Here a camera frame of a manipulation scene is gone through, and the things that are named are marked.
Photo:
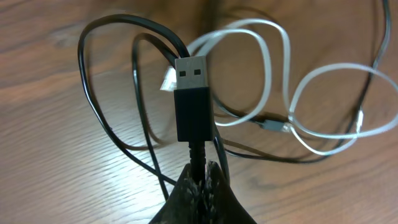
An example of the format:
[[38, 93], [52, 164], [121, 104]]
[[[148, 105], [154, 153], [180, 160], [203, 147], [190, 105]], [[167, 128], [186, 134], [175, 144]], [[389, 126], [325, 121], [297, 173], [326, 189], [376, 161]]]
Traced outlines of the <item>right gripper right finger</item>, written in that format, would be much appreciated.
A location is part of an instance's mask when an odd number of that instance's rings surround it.
[[256, 224], [243, 208], [219, 165], [207, 163], [204, 193], [205, 223], [212, 224]]

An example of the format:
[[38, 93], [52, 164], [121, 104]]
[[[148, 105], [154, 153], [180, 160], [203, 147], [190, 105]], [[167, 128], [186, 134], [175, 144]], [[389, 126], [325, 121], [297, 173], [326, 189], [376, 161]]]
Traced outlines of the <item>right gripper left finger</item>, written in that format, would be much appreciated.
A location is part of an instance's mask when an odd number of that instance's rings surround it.
[[199, 186], [191, 175], [191, 165], [186, 164], [170, 197], [156, 213], [150, 224], [194, 224], [199, 223]]

